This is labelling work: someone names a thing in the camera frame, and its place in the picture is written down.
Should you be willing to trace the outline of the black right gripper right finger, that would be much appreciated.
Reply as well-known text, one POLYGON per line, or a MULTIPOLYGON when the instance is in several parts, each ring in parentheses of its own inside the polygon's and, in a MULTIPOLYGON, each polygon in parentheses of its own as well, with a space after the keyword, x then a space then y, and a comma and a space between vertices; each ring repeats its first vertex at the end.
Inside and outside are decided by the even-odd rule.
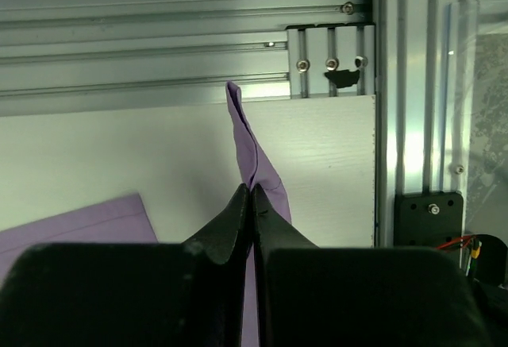
POLYGON ((327 249, 252 193, 262 346, 489 346, 463 273, 432 249, 327 249))

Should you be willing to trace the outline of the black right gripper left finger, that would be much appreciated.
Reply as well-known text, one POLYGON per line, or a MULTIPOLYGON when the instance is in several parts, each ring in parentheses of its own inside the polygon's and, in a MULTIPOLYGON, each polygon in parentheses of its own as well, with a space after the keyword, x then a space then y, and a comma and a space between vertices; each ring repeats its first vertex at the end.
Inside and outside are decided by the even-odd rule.
POLYGON ((1 288, 4 346, 238 346, 250 192, 180 244, 43 243, 1 288))

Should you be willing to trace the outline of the purple trousers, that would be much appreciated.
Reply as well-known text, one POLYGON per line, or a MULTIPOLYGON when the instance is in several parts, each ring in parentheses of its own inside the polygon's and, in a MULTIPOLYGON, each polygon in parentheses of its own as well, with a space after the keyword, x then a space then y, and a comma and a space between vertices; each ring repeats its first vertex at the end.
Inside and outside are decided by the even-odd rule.
MULTIPOLYGON (((242 181, 249 189, 259 184, 275 210, 290 221, 286 190, 248 123, 241 89, 228 82, 225 91, 242 181)), ((26 248, 52 241, 149 243, 156 235, 138 194, 113 199, 2 231, 1 277, 26 248)))

